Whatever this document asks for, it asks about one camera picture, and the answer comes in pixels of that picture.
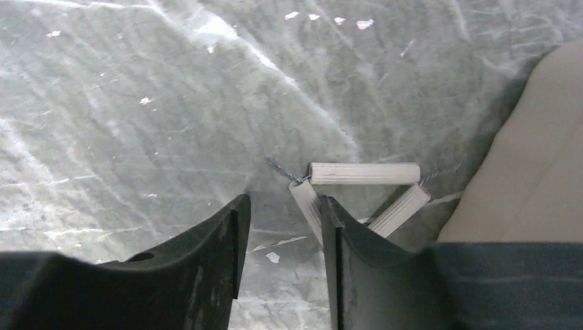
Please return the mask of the white clay triangle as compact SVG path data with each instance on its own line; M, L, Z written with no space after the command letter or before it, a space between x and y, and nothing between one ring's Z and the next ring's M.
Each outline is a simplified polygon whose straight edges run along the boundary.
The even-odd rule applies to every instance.
M288 189L321 247L324 246L322 215L314 186L407 186L407 190L401 197L379 216L371 218L368 223L369 229L386 239L430 202L431 194L424 184L436 177L454 173L461 167L460 163L456 163L449 168L422 177L420 166L414 162L383 164L312 162L308 166L307 175L298 177L274 159L268 157L266 161L278 173L290 180Z

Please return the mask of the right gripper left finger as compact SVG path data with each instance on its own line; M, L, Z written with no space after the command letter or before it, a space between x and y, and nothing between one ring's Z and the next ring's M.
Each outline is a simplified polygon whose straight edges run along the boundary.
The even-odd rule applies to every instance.
M250 198L239 195L127 261L2 252L1 328L227 329L250 220Z

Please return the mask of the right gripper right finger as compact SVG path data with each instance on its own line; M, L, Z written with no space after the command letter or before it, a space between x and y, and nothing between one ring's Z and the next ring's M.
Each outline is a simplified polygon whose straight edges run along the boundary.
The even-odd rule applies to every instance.
M407 252L320 198L334 329L581 329L579 243L434 243Z

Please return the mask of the beige plastic bin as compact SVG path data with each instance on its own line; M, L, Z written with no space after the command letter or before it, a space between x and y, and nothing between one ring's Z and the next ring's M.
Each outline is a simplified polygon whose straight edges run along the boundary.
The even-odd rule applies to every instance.
M582 241L582 42L532 71L438 239Z

